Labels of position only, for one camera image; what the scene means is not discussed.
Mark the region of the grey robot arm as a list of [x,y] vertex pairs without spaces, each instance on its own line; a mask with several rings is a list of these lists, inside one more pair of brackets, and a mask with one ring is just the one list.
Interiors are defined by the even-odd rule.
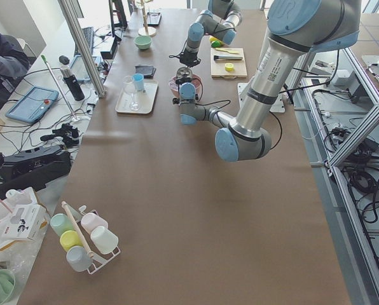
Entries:
[[210,121],[219,127],[215,136],[218,155],[225,161],[243,161],[265,156],[271,147],[270,134],[261,127],[297,59],[312,51],[340,50],[356,43],[361,17],[360,1],[274,1],[258,68],[249,81],[244,103],[235,117],[217,107],[196,104],[191,68],[200,63],[198,50],[204,35],[226,44],[235,38],[242,21],[234,1],[210,1],[188,30],[179,61],[180,119],[184,125]]
[[202,38],[208,34],[224,44],[231,44],[236,36],[235,28],[241,22],[242,14],[235,1],[209,1],[208,9],[203,10],[190,25],[183,50],[170,58],[178,58],[186,67],[198,65],[201,62],[198,51]]

